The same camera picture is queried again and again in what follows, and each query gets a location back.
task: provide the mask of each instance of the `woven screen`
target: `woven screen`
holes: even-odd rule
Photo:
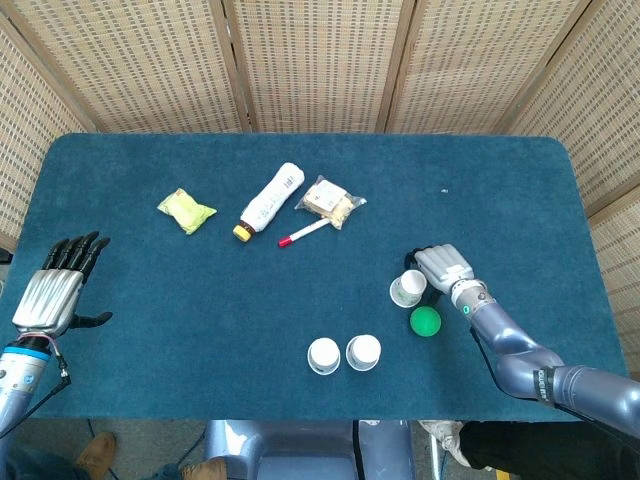
[[[592,229],[629,370],[640,375],[640,200]]]
[[[79,131],[80,121],[0,28],[1,248],[15,250],[49,145]]]
[[[402,0],[230,4],[260,130],[374,130]]]
[[[15,0],[107,131],[238,131],[209,0]]]
[[[640,170],[638,19],[638,2],[603,2],[512,128],[562,140],[587,211]]]
[[[578,3],[427,2],[388,130],[491,132]]]

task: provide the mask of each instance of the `paper cup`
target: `paper cup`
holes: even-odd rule
[[[359,372],[371,370],[378,364],[382,347],[373,335],[358,335],[347,344],[347,363]]]
[[[402,308],[416,306],[427,288],[427,279],[420,270],[407,270],[389,287],[393,303]]]
[[[340,365],[340,349],[330,338],[318,338],[309,346],[307,362],[318,375],[330,375]]]

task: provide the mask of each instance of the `red marker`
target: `red marker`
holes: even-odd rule
[[[318,220],[317,222],[314,222],[311,225],[304,227],[302,230],[298,230],[296,233],[292,233],[288,237],[284,237],[282,240],[278,242],[278,246],[280,248],[287,247],[291,245],[293,242],[295,242],[296,240],[298,240],[299,238],[302,238],[305,235],[309,235],[311,232],[315,232],[319,228],[322,228],[325,225],[328,225],[329,223],[331,223],[331,220],[329,220],[328,218],[323,218],[322,220]]]

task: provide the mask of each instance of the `white plastic bottle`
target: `white plastic bottle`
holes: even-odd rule
[[[304,172],[293,163],[285,163],[266,187],[255,197],[240,216],[233,234],[243,242],[265,229],[284,201],[304,182]]]

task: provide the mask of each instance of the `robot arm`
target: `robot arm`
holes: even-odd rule
[[[98,232],[56,243],[42,269],[31,278],[13,316],[19,337],[0,356],[0,480],[7,478],[6,458],[15,428],[40,405],[71,383],[56,338],[70,328],[104,324],[111,312],[98,317],[75,314],[80,290],[87,282],[108,238],[95,241]],[[27,408],[51,359],[60,368],[60,383],[29,412]]]
[[[496,381],[505,393],[640,438],[640,383],[585,366],[566,366],[511,319],[452,245],[426,248],[415,259],[431,285],[451,295],[454,306],[499,356]]]

